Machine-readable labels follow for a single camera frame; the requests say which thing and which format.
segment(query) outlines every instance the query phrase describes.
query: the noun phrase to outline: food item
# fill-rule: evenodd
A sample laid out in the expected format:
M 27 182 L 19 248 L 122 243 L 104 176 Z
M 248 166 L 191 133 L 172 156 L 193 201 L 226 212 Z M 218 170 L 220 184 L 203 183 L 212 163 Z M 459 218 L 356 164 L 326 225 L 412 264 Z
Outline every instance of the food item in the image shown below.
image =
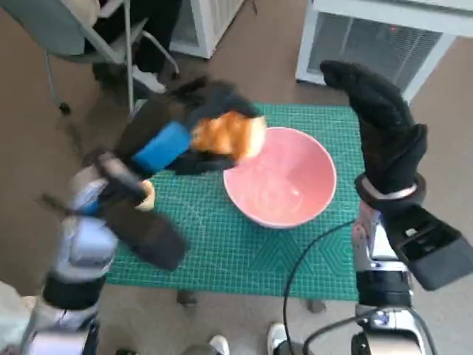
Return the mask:
M 263 116 L 246 118 L 230 111 L 214 119 L 203 119 L 193 131 L 191 147 L 202 152 L 231 155 L 235 161 L 252 158 L 265 142 Z
M 151 211 L 154 208 L 154 202 L 156 201 L 156 191 L 151 181 L 144 180 L 142 182 L 143 188 L 146 192 L 146 199 L 136 206 L 141 211 Z

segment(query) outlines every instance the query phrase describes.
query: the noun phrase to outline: person's foot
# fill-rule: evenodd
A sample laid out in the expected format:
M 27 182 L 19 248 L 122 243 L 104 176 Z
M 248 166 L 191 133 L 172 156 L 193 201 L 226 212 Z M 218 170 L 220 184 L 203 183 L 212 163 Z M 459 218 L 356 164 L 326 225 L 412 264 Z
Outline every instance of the person's foot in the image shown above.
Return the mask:
M 162 94 L 166 92 L 166 87 L 162 85 L 153 72 L 142 72 L 138 66 L 134 65 L 132 70 L 133 79 L 150 89 L 152 92 Z
M 216 335 L 208 342 L 220 355 L 230 355 L 230 345 L 223 335 Z
M 271 325 L 268 331 L 268 338 L 266 344 L 268 347 L 268 355 L 273 355 L 274 351 L 281 345 L 282 342 L 287 340 L 286 330 L 284 324 L 274 323 Z

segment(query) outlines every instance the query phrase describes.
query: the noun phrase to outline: table leg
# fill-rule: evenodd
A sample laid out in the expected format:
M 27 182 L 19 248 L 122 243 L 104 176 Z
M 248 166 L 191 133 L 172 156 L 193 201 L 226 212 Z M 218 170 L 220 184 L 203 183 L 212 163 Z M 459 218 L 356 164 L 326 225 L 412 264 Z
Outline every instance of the table leg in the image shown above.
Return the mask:
M 307 309 L 312 314 L 319 314 L 327 310 L 327 306 L 324 301 L 321 300 L 308 300 Z
M 186 308 L 197 307 L 199 303 L 197 293 L 187 290 L 177 290 L 176 302 Z

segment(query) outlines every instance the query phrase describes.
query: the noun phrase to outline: pink bowl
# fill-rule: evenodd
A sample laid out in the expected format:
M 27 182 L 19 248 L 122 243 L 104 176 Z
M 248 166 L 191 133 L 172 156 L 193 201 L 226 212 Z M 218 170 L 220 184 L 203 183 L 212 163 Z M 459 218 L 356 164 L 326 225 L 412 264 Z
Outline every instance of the pink bowl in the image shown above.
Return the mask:
M 228 196 L 248 218 L 292 228 L 322 213 L 335 194 L 336 170 L 327 150 L 296 129 L 266 131 L 261 153 L 223 173 Z

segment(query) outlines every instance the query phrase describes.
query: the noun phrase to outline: person's leg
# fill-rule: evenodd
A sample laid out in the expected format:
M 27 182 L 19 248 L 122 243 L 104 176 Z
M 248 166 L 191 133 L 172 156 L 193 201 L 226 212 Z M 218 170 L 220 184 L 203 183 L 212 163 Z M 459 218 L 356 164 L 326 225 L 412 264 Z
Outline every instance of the person's leg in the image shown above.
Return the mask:
M 160 8 L 161 1 L 162 0 L 131 0 L 130 20 L 132 25 L 144 20 L 145 18 L 149 18 L 151 14 L 156 13 Z M 94 30 L 105 40 L 105 42 L 111 43 L 125 32 L 124 11 L 125 10 L 123 6 L 119 7 L 113 14 L 111 14 L 110 17 L 99 18 L 94 24 Z M 92 44 L 86 41 L 86 53 L 93 50 L 95 49 Z M 141 53 L 140 55 L 137 55 L 132 71 L 133 78 L 153 92 L 165 92 L 166 88 L 156 79 L 156 76 L 154 75 L 156 72 L 153 70 L 148 70 L 147 67 L 140 68 L 140 65 L 138 64 L 139 61 L 144 61 L 144 56 L 152 55 L 152 53 L 152 50 L 149 50 L 149 53 Z
M 230 355 L 230 348 L 224 336 L 216 335 L 208 344 L 192 345 L 181 355 Z
M 286 331 L 282 323 L 275 323 L 269 328 L 268 332 L 268 355 L 291 355 L 289 344 L 287 343 Z M 295 355 L 302 355 L 302 344 L 293 342 Z
M 144 30 L 153 35 L 161 45 L 169 50 L 172 32 L 179 17 L 182 0 L 153 0 L 156 6 L 149 13 Z M 136 64 L 143 72 L 159 74 L 166 59 L 156 46 L 147 38 L 143 38 L 136 53 Z

